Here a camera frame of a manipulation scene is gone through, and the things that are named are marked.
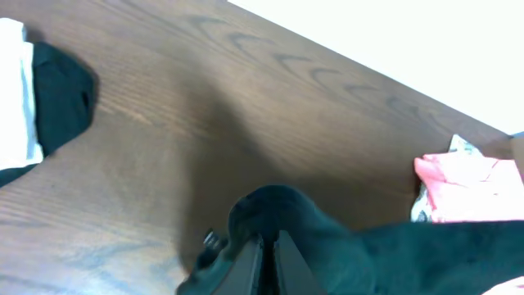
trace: black fabric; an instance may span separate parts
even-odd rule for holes
[[[78,62],[46,43],[34,45],[33,79],[38,141],[47,157],[91,124],[94,82]],[[35,166],[0,170],[0,187]]]
[[[272,247],[279,230],[328,294],[477,295],[524,275],[524,222],[406,223],[352,233],[304,194],[272,185],[233,207],[229,245],[178,293],[212,293],[250,236]]]

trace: wood grain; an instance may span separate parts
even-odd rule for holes
[[[364,229],[407,220],[413,159],[454,133],[511,156],[499,131],[224,1],[0,13],[100,82],[89,131],[0,189],[0,294],[171,294],[260,185],[294,184]]]

